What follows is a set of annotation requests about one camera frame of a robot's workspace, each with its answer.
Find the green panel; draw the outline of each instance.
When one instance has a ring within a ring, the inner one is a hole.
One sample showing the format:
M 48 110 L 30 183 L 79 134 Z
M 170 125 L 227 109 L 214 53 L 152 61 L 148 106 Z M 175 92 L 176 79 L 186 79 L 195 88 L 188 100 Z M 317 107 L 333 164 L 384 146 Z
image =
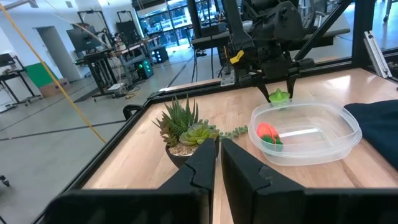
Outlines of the green panel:
M 44 69 L 44 66 L 41 63 L 26 66 L 26 71 L 27 75 L 32 80 L 32 82 L 37 86 L 37 88 L 52 83 L 50 75 L 47 73 L 47 71 Z

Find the soil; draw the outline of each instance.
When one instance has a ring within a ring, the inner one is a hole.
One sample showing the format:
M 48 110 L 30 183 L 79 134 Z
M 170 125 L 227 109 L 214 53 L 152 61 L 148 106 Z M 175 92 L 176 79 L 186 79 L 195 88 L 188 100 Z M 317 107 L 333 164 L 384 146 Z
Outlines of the soil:
M 171 154 L 175 156 L 190 156 L 192 155 L 198 146 L 186 146 L 178 143 L 176 146 L 169 148 Z

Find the dark blue cloth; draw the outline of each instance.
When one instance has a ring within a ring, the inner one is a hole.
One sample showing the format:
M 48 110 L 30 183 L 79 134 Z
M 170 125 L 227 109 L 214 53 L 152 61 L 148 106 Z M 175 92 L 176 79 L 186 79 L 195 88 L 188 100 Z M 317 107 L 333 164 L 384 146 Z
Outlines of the dark blue cloth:
M 358 121 L 363 138 L 398 170 L 398 100 L 353 103 L 345 108 Z

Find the cardboard box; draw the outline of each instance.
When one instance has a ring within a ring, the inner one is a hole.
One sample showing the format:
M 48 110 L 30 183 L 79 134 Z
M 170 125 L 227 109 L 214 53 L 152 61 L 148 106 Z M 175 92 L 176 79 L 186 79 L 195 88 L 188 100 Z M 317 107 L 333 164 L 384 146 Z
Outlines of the cardboard box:
M 70 88 L 70 83 L 67 78 L 61 78 L 58 82 L 64 90 L 68 90 Z M 61 93 L 61 90 L 54 82 L 40 87 L 39 90 L 43 97 L 55 96 Z

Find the yellow clamp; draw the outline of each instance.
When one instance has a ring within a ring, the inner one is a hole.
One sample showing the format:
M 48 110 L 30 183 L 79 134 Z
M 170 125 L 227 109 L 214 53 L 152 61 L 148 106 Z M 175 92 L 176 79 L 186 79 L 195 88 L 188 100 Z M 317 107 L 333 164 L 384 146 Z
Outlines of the yellow clamp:
M 234 64 L 234 63 L 238 62 L 238 61 L 241 59 L 241 57 L 242 57 L 243 55 L 244 55 L 243 50 L 240 50 L 240 51 L 236 54 L 236 56 L 233 57 L 233 58 L 231 58 L 229 61 L 230 61 L 232 64 Z

